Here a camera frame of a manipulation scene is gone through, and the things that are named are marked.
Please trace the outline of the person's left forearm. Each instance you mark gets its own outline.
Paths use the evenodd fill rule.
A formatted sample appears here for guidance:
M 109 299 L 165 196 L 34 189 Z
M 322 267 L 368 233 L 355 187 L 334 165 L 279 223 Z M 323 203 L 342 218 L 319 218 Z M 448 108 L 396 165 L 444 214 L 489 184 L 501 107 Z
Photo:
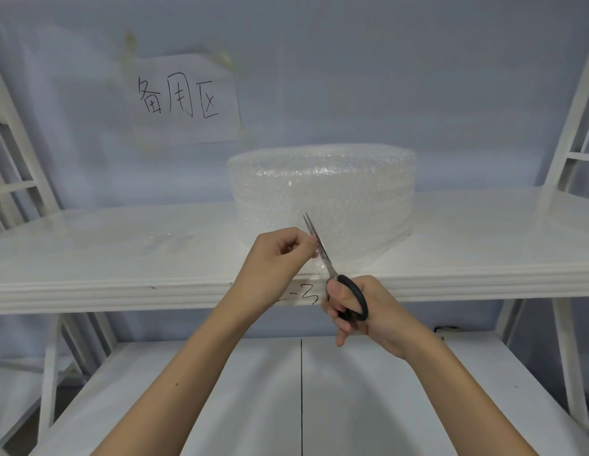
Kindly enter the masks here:
M 230 355 L 274 303 L 223 298 L 90 456 L 180 456 Z

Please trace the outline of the clear bubble wrap roll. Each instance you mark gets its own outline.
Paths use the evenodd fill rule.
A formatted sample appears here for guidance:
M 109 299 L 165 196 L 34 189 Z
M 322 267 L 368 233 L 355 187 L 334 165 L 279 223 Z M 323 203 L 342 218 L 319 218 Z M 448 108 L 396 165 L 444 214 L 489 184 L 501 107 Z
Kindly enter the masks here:
M 312 220 L 330 260 L 354 273 L 412 230 L 417 155 L 379 143 L 259 149 L 227 162 L 243 242 Z

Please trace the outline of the person's right hand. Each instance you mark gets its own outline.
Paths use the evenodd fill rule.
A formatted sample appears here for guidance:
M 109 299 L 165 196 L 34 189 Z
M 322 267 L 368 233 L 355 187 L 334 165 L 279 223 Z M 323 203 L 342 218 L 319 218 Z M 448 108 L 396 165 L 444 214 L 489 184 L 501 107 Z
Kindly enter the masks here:
M 367 303 L 367 319 L 360 321 L 344 320 L 340 317 L 346 309 L 353 314 L 361 314 L 362 308 L 352 290 L 344 283 L 342 305 L 327 305 L 322 301 L 322 309 L 334 322 L 336 346 L 342 347 L 347 337 L 362 334 L 370 337 L 376 344 L 392 355 L 415 362 L 422 356 L 435 355 L 443 343 L 425 325 L 420 323 L 396 300 L 396 298 L 373 276 L 360 276 L 353 279 Z

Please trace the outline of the white shelf unit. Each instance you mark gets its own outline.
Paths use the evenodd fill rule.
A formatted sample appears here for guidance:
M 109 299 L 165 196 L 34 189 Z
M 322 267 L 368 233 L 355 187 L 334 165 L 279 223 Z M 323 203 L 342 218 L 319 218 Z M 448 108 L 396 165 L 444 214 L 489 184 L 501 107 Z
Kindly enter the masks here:
M 0 0 L 0 121 L 65 207 L 0 233 L 0 315 L 178 330 L 252 245 L 227 160 L 347 143 L 414 150 L 417 192 L 410 236 L 339 272 L 413 305 L 589 296 L 589 199 L 532 184 L 588 49 L 589 0 Z M 123 70 L 192 53 L 233 71 L 238 139 L 138 139 Z

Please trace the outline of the person's left hand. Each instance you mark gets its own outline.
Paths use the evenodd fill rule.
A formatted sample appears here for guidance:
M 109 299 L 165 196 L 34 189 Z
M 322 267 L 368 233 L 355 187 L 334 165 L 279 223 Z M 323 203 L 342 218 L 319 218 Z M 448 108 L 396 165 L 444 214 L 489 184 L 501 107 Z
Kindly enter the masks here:
M 256 320 L 284 294 L 293 278 L 308 261 L 291 261 L 284 256 L 290 245 L 315 245 L 313 235 L 297 227 L 258 235 L 235 281 L 220 302 L 242 320 Z

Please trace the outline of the person's right forearm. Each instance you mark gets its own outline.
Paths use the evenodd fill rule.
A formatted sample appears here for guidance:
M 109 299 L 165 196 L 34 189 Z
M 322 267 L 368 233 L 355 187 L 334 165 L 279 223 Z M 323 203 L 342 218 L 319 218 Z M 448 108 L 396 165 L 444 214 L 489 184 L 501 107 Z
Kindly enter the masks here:
M 423 328 L 403 352 L 458 456 L 539 456 L 444 341 Z

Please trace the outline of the white handwritten paper sign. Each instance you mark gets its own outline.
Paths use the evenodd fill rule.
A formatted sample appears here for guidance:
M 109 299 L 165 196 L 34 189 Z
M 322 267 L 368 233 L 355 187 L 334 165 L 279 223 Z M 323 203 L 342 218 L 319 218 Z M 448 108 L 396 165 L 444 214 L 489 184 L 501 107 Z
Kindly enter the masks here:
M 235 75 L 210 54 L 134 59 L 122 84 L 133 133 L 148 144 L 231 142 L 240 135 Z

